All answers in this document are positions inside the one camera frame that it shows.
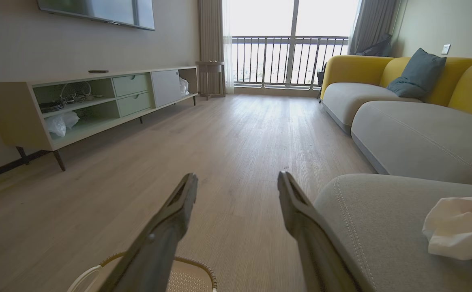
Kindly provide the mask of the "pale green cabinet drawer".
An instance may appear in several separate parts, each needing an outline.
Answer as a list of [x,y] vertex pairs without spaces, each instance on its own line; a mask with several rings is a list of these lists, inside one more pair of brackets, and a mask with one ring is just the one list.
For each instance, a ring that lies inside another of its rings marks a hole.
[[117,97],[117,105],[121,118],[155,108],[153,94],[148,90]]
[[148,91],[150,87],[146,74],[114,77],[112,84],[118,98]]

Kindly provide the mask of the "white cabinet door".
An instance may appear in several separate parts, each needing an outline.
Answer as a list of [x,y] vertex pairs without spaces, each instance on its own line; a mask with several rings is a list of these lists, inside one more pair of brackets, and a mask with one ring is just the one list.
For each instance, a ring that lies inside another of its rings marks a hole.
[[182,98],[178,70],[151,72],[155,106],[163,107]]

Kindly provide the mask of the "small wooden side table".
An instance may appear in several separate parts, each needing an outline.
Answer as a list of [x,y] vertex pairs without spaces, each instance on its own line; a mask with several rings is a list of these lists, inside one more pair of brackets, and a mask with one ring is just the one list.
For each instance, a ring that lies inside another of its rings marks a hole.
[[[211,97],[225,97],[225,63],[223,61],[197,61],[197,83],[199,95],[209,100]],[[219,94],[210,92],[210,74],[218,75]]]

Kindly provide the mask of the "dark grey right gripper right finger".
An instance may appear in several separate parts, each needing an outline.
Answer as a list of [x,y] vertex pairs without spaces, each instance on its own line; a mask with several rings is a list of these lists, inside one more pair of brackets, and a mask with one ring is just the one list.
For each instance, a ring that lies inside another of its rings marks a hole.
[[362,272],[289,172],[277,189],[284,224],[296,240],[307,292],[362,292]]

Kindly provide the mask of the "cream television cabinet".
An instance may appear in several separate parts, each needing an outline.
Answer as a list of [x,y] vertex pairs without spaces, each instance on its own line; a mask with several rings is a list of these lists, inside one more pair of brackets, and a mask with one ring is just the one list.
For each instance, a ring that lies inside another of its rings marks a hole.
[[[142,120],[144,115],[174,105],[170,103],[163,107],[155,106],[154,109],[121,118],[112,78],[146,74],[149,91],[153,94],[151,72],[167,70],[178,70],[179,77],[189,82],[190,94],[182,96],[174,104],[198,96],[197,68],[194,66],[122,73],[90,73],[86,77],[43,82],[0,82],[1,138],[6,145],[16,147],[25,161],[28,161],[25,148],[52,152],[61,170],[65,171],[65,164],[59,152],[61,148],[131,120]],[[80,120],[72,129],[67,129],[65,137],[49,133],[45,118],[70,111],[77,113]]]

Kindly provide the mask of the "white garment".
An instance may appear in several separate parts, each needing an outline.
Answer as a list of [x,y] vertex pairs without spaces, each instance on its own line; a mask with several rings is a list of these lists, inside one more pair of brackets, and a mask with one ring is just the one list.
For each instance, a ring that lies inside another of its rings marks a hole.
[[440,199],[425,218],[423,234],[428,253],[472,260],[472,197]]

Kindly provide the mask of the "wall mounted television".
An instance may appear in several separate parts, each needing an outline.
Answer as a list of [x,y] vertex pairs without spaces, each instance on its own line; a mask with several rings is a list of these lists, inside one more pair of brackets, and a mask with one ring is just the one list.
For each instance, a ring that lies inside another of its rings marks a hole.
[[152,0],[36,0],[41,11],[154,31]]

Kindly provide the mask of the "beige curtain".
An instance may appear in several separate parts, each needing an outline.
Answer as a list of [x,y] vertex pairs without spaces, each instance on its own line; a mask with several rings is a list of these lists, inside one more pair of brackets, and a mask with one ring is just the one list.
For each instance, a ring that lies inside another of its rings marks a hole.
[[[230,0],[198,0],[200,61],[225,63],[226,95],[234,93]],[[210,92],[219,94],[218,75],[210,74]]]

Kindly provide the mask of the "grey curtain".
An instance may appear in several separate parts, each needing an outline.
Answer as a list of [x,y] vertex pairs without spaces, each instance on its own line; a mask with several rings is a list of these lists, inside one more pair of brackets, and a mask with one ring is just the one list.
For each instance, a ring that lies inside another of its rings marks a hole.
[[390,34],[400,0],[358,0],[350,35],[348,55],[376,44],[384,34]]

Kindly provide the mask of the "glass balcony door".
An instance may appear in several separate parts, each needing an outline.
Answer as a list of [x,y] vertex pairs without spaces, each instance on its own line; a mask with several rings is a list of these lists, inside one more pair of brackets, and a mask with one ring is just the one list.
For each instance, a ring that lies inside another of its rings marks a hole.
[[[349,37],[358,0],[230,0],[234,36]],[[236,86],[235,94],[318,97],[319,90]]]

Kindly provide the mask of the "black balcony railing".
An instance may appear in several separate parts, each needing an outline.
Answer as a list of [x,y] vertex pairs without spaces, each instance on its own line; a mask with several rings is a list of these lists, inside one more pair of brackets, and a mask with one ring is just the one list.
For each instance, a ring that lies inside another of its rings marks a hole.
[[327,61],[347,51],[343,36],[234,36],[231,78],[236,86],[319,90]]

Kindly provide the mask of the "small black stand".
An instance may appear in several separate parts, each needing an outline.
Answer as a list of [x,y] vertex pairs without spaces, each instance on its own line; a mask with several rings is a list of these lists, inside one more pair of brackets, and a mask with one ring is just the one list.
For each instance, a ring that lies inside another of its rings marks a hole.
[[317,73],[318,86],[321,87],[320,92],[319,92],[319,104],[322,103],[322,97],[323,97],[324,91],[325,91],[325,87],[323,85],[324,85],[324,76],[325,76],[325,72],[326,72],[326,66],[327,66],[327,62],[323,65],[323,68],[322,68],[321,72]]

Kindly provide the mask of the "clear plastic bag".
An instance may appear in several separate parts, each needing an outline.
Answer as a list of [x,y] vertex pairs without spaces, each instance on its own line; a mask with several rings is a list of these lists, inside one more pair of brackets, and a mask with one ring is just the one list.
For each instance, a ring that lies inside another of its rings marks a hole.
[[79,122],[77,113],[70,111],[45,118],[49,133],[58,137],[65,137],[67,129],[72,129]]

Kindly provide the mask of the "grey yellow sofa section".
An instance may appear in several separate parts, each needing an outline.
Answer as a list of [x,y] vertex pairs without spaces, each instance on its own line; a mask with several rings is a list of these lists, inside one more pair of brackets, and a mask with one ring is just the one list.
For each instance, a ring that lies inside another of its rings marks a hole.
[[472,260],[428,253],[423,224],[441,198],[472,185],[382,174],[345,174],[314,207],[376,292],[472,292]]
[[[400,77],[409,57],[339,55],[329,59],[325,67],[320,102],[327,113],[347,134],[356,112],[370,101],[419,102],[416,98],[398,97],[387,89]],[[472,58],[449,58],[432,94],[425,103],[446,107],[455,87],[472,66]]]
[[366,102],[351,137],[379,174],[472,185],[472,66],[447,107]]

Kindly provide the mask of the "blue grey throw cushion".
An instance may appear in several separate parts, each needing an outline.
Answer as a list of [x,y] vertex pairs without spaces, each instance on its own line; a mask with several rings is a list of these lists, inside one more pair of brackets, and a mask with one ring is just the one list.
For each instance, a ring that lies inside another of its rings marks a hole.
[[438,83],[446,60],[446,57],[438,57],[419,48],[410,58],[401,76],[390,82],[387,89],[400,98],[423,101]]

